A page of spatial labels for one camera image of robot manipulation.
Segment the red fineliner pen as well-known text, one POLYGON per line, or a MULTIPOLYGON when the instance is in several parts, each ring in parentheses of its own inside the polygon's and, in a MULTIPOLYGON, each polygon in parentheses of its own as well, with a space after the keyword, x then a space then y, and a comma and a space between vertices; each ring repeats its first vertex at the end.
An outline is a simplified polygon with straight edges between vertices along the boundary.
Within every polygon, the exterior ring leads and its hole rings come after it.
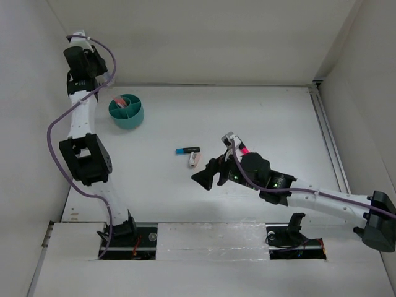
POLYGON ((124 101, 123 97, 114 97, 113 101, 117 104, 119 108, 126 108, 128 104, 124 101))

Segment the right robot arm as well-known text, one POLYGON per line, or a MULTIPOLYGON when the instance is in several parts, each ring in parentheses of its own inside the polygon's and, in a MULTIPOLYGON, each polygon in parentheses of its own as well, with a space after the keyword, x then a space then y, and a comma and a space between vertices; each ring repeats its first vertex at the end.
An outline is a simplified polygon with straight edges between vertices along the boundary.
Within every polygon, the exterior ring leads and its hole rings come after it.
POLYGON ((269 161, 258 153, 212 158, 191 178, 209 191, 215 175, 219 176, 217 186, 232 181, 258 191, 261 199, 273 205, 301 207, 340 218, 351 225, 366 246, 381 252, 395 251, 395 205, 384 192, 367 196, 321 189, 271 169, 269 161))

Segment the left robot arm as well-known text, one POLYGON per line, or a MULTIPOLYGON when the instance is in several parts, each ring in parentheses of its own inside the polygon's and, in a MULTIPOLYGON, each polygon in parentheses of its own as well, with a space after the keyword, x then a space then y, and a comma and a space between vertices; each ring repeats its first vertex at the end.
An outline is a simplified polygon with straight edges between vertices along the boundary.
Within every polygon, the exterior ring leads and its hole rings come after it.
POLYGON ((94 47, 71 46, 64 50, 64 56, 70 67, 67 93, 73 110, 68 137, 59 143, 59 149, 74 180, 104 198, 111 211, 109 225, 99 235, 105 240, 132 245, 138 238, 136 223, 116 193, 110 179, 113 170, 110 155, 95 132, 97 77, 107 71, 105 62, 94 47))

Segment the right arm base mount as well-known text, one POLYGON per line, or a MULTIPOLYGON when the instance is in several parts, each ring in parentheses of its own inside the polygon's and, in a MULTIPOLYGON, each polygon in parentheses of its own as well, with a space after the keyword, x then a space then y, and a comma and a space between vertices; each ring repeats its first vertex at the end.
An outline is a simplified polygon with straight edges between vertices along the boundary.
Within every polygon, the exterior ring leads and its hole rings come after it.
POLYGON ((288 223, 266 224, 265 243, 270 260, 327 259, 323 239, 310 239, 301 233, 305 216, 294 213, 288 223))

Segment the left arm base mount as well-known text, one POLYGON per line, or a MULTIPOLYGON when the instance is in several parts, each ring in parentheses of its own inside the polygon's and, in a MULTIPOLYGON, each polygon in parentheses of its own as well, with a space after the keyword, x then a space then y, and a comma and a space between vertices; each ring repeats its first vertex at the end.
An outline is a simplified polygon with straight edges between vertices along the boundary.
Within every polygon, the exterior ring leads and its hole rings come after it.
POLYGON ((158 226, 137 227, 134 239, 114 238, 102 260, 155 260, 157 253, 158 226))

